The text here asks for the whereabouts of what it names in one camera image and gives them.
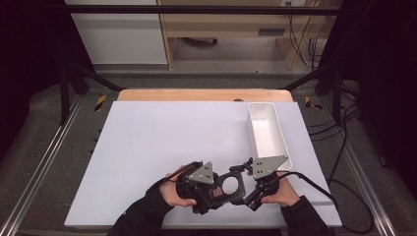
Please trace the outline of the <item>white cabinet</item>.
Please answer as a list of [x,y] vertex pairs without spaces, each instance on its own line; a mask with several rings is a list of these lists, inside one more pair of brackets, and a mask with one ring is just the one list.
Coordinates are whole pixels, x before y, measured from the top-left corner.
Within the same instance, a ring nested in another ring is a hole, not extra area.
[[166,64],[158,14],[73,14],[94,65]]

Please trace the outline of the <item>white table board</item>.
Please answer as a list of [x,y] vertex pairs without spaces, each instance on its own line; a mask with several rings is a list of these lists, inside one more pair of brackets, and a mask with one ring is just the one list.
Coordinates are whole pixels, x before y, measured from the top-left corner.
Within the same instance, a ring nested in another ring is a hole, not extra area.
[[[274,107],[287,144],[292,171],[328,191],[328,186],[295,102]],[[154,182],[179,166],[211,161],[226,173],[251,154],[247,102],[113,102],[80,188],[64,225],[76,228],[112,226],[122,212]],[[341,226],[332,201],[297,176],[287,177],[328,226]],[[164,228],[279,228],[285,226],[277,205],[257,211],[226,204],[204,215],[176,207]]]

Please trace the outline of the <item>black curtain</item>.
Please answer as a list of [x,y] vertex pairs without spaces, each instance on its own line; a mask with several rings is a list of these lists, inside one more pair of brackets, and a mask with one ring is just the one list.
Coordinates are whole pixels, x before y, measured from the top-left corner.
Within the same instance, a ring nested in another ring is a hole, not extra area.
[[417,0],[342,0],[322,61],[356,26],[342,77],[359,84],[359,103],[387,161],[417,197]]
[[29,114],[30,98],[61,70],[93,66],[65,0],[0,0],[0,160]]

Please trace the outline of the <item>black horizontal frame bar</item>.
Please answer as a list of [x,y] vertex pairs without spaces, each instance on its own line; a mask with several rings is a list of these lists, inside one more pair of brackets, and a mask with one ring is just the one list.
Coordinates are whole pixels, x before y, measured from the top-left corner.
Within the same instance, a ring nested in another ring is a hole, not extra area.
[[249,6],[156,6],[156,5],[65,5],[78,14],[212,14],[212,15],[313,15],[336,16],[346,11],[332,7],[249,7]]

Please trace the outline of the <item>black door hanger tag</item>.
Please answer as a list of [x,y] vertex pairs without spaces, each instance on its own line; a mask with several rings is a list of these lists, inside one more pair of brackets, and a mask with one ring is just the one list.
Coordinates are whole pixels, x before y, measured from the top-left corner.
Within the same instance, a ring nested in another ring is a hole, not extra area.
[[212,198],[229,198],[230,203],[239,204],[246,195],[246,190],[241,173],[226,173],[220,176],[224,178],[223,190],[214,189]]

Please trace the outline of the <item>person's right hand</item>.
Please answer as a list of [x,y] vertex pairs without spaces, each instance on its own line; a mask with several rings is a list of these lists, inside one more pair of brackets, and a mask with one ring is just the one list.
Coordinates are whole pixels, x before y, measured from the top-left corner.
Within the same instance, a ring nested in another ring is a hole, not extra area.
[[291,207],[300,200],[299,195],[286,178],[279,180],[279,188],[275,194],[262,198],[263,204],[278,204],[281,207]]

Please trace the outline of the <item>wooden desk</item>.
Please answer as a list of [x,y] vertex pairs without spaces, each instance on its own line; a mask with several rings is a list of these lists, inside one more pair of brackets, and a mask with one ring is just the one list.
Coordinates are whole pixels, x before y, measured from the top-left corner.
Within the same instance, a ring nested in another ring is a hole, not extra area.
[[[339,8],[343,0],[156,0],[159,6],[247,6]],[[276,40],[286,67],[292,70],[308,38],[326,39],[334,16],[196,15],[162,14],[163,34],[172,41],[180,37],[271,37]]]

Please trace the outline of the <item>aluminium floor rail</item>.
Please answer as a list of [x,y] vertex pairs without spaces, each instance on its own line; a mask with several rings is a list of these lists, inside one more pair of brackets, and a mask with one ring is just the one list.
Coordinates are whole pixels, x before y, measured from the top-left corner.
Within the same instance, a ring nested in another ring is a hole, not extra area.
[[339,137],[343,145],[343,152],[348,163],[349,169],[355,179],[358,189],[370,208],[374,218],[375,226],[377,227],[381,236],[397,236],[394,227],[374,189],[364,169],[360,165],[358,158],[353,150],[351,144],[345,137]]
[[12,212],[9,214],[3,225],[0,227],[0,236],[15,236],[17,233],[34,197],[36,196],[38,189],[43,182],[44,177],[49,170],[49,167],[51,166],[56,154],[62,146],[74,122],[74,119],[80,110],[80,106],[83,103],[84,98],[85,97],[83,95],[75,96],[74,101],[70,107],[68,118],[58,127],[53,136],[53,139],[49,143],[41,160],[31,175],[23,193],[19,197],[19,200],[15,204]]

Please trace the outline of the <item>black metal stand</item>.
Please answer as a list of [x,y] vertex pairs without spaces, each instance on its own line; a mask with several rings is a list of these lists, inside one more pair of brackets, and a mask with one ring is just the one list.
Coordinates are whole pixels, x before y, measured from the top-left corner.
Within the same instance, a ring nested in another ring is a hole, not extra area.
[[284,90],[293,91],[311,80],[318,80],[315,87],[316,95],[328,95],[332,91],[331,116],[337,125],[341,124],[341,71],[336,62],[328,62],[317,70],[303,76],[301,79],[282,87]]
[[85,78],[90,78],[95,82],[113,91],[121,91],[122,87],[117,86],[105,78],[99,76],[93,70],[89,70],[79,64],[67,64],[59,72],[60,95],[61,95],[61,121],[63,125],[70,116],[69,86],[72,86],[76,94],[86,94],[89,91]]

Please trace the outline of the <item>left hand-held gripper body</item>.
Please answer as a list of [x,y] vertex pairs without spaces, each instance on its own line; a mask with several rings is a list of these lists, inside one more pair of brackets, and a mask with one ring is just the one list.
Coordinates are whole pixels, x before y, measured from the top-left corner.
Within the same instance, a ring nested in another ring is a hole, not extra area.
[[205,214],[210,208],[214,181],[218,175],[212,171],[212,163],[193,162],[176,180],[176,190],[183,199],[194,199],[197,203],[192,206],[195,214]]

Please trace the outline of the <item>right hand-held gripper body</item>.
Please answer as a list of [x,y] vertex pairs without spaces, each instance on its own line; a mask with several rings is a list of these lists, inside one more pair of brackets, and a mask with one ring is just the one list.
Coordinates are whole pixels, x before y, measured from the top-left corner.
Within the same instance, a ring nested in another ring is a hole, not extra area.
[[288,159],[287,155],[251,158],[250,173],[256,181],[255,190],[244,199],[244,205],[256,211],[262,205],[262,198],[273,195],[279,188],[278,168]]

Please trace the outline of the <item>white plastic bin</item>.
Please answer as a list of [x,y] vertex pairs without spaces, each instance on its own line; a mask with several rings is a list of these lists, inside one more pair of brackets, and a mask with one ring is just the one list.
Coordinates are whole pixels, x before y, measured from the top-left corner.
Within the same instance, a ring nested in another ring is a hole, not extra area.
[[250,103],[247,127],[252,157],[255,160],[269,158],[278,161],[281,158],[277,170],[287,171],[292,168],[291,157],[273,103]]

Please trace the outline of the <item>person's left hand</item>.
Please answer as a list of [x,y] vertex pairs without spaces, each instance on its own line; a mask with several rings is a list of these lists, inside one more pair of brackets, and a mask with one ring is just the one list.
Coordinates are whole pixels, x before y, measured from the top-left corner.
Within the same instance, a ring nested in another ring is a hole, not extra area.
[[165,175],[167,181],[159,186],[159,192],[163,199],[171,207],[191,207],[197,202],[194,199],[181,198],[176,190],[176,179],[178,175],[172,176],[171,173]]

